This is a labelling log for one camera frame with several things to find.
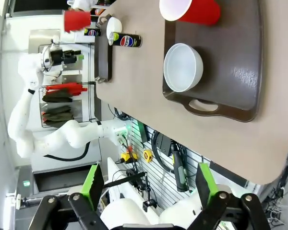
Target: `green light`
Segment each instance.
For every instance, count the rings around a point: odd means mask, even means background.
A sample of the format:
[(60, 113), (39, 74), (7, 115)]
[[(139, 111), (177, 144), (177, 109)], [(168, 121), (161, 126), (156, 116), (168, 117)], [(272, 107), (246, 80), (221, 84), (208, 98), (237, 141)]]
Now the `green light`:
[(128, 131), (131, 131), (131, 125), (126, 125), (126, 129), (127, 129)]
[(24, 187), (30, 187), (30, 182), (29, 181), (23, 181)]

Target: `yellow tape measure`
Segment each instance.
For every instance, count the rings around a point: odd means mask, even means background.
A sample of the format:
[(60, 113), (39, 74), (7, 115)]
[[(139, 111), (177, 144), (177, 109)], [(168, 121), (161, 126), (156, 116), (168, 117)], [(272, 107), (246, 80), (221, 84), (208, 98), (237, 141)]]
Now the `yellow tape measure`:
[(144, 156), (145, 160), (147, 161), (147, 163), (149, 163), (153, 160), (153, 153), (151, 152), (151, 150), (145, 150), (143, 152), (143, 156)]

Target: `brown serving tray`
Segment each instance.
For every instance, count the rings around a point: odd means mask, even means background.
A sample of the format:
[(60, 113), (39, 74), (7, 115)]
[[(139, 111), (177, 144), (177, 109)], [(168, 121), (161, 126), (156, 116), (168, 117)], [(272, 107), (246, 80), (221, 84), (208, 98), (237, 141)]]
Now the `brown serving tray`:
[[(195, 115), (250, 122), (258, 111), (262, 85), (261, 6), (258, 0), (218, 3), (222, 13), (215, 26), (166, 21), (164, 55), (176, 43), (188, 44), (201, 55), (204, 73), (194, 88), (182, 93), (173, 92), (163, 79), (163, 94)], [(190, 106), (193, 100), (216, 104), (218, 108), (197, 110)]]
[(112, 79), (112, 46), (107, 38), (107, 25), (111, 18), (108, 14), (103, 20), (99, 18), (96, 28), (101, 30), (101, 36), (95, 37), (94, 74), (98, 83), (108, 82)]

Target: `tray handle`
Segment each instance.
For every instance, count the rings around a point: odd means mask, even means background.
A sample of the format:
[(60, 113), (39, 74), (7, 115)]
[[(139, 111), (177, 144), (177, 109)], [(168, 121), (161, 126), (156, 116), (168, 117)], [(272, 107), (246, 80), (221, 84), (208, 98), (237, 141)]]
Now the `tray handle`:
[[(199, 110), (195, 109), (190, 106), (190, 103), (194, 100), (199, 101), (200, 103), (203, 104), (215, 104), (217, 105), (217, 109), (213, 111), (204, 111), (204, 110)], [(254, 111), (253, 109), (251, 110), (241, 110), (239, 108), (219, 104), (219, 103), (214, 103), (210, 101), (205, 101), (201, 99), (196, 99), (196, 98), (191, 98), (191, 97), (184, 97), (183, 100), (174, 100), (180, 104), (182, 104), (187, 111), (194, 115), (198, 116), (224, 116), (227, 118), (231, 118), (240, 122), (250, 122), (255, 118)]]
[(99, 16), (97, 24), (96, 24), (96, 28), (100, 28), (104, 23), (106, 23), (107, 21), (109, 21), (109, 19), (112, 17), (111, 14), (107, 14), (106, 16)]

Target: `red plastic cup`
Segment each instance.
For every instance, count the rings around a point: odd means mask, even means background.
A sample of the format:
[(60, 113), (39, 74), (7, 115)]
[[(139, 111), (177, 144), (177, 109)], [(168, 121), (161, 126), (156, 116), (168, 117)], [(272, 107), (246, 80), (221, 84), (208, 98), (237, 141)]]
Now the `red plastic cup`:
[(221, 15), (220, 6), (214, 0), (160, 0), (159, 7), (167, 21), (213, 25)]
[(91, 25), (91, 13), (84, 11), (64, 11), (64, 30), (79, 31)]

